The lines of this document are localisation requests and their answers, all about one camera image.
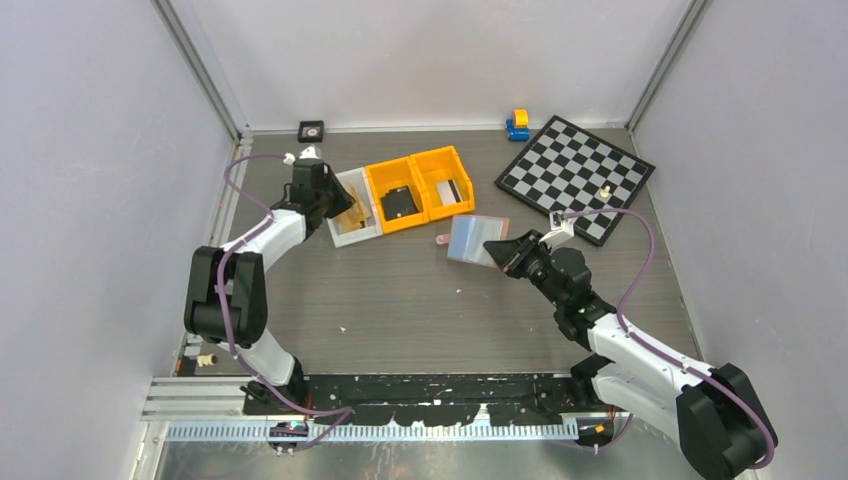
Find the gray table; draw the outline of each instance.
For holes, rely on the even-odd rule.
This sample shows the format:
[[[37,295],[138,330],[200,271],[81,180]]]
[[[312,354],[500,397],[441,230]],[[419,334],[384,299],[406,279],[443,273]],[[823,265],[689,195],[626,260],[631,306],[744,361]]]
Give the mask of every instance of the gray table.
[[[623,130],[596,131],[632,151]],[[330,133],[320,145],[336,172],[454,145],[470,175],[476,213],[510,218],[510,237],[543,230],[545,216],[492,183],[524,146],[501,131]],[[293,135],[258,135],[252,153],[297,152]],[[267,202],[280,199],[289,169],[280,161],[250,164],[244,187]],[[648,192],[633,208],[655,221]],[[262,218],[239,202],[232,235]],[[434,243],[450,220],[433,222],[340,249],[322,227],[267,275],[268,326],[307,373],[567,372],[588,354],[557,330],[553,309],[527,281],[496,269],[449,261]],[[680,290],[661,237],[656,261],[626,309],[641,328],[697,356]],[[624,219],[602,248],[575,238],[593,285],[616,303],[647,254],[641,225]],[[227,361],[199,373],[240,373]]]

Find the chessboard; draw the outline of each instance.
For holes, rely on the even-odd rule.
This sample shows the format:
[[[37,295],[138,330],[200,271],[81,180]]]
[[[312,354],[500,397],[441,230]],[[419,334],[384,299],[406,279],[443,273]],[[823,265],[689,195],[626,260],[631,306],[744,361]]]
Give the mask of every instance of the chessboard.
[[[554,116],[495,185],[544,214],[629,208],[654,166]],[[624,214],[579,217],[575,234],[603,246]]]

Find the yellow block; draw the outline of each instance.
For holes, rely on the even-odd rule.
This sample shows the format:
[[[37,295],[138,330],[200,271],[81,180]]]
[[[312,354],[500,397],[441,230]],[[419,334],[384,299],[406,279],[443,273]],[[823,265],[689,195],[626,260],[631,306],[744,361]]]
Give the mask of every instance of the yellow block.
[[[515,128],[527,128],[527,110],[516,108],[512,111],[512,123]]]

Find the black square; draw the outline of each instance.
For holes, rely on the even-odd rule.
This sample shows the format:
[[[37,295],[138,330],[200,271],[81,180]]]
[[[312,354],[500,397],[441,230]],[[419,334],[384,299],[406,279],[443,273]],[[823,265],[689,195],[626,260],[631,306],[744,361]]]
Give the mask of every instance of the black square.
[[[383,215],[386,217],[386,221],[418,213],[418,207],[415,206],[415,201],[412,199],[412,193],[409,191],[409,187],[389,190],[380,199],[380,202],[383,204]]]
[[[621,181],[621,188],[627,190],[628,192],[632,192],[636,190],[636,184],[625,178]]]
[[[582,203],[580,203],[580,202],[577,202],[577,203],[580,205],[580,207],[572,206],[572,208],[574,209],[575,212],[579,212],[581,210],[586,210],[586,208],[583,207]],[[577,227],[577,228],[582,228],[583,230],[586,230],[587,228],[592,226],[592,221],[589,220],[586,217],[577,217],[577,220],[574,221],[574,226]]]
[[[565,158],[564,155],[558,155],[557,158],[554,159],[554,163],[556,163],[560,167],[565,167],[566,165],[568,165],[568,162],[570,162],[570,161],[571,161],[571,159]]]
[[[581,167],[580,171],[577,172],[577,176],[589,180],[590,178],[592,178],[592,171],[586,167]]]
[[[609,224],[612,223],[612,220],[603,215],[598,215],[598,218],[595,219],[595,223],[597,223],[603,228],[607,228],[609,227]]]
[[[320,143],[323,139],[323,120],[306,120],[300,122],[300,126],[297,128],[297,141],[299,143]]]
[[[577,196],[577,194],[580,193],[580,189],[570,183],[565,186],[563,191],[572,197]]]
[[[531,200],[538,200],[542,198],[542,192],[536,190],[535,188],[531,188],[529,192],[527,192],[527,198]]]

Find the orange storage bin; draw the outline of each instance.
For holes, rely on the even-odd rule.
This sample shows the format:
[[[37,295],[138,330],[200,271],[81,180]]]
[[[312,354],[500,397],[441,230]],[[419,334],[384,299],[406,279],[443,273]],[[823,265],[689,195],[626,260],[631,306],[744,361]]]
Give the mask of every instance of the orange storage bin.
[[[384,234],[424,225],[430,221],[429,194],[424,187],[421,173],[413,169],[413,162],[410,157],[368,165],[365,167],[365,174],[374,195],[374,203],[377,206],[377,214]],[[418,213],[396,219],[386,219],[382,199],[390,190],[401,187],[409,187],[409,193],[412,195]]]
[[[411,156],[413,170],[418,170],[424,182],[430,220],[450,217],[459,213],[474,211],[474,186],[471,178],[459,160],[459,154],[452,145]],[[437,185],[453,180],[461,200],[443,205]]]

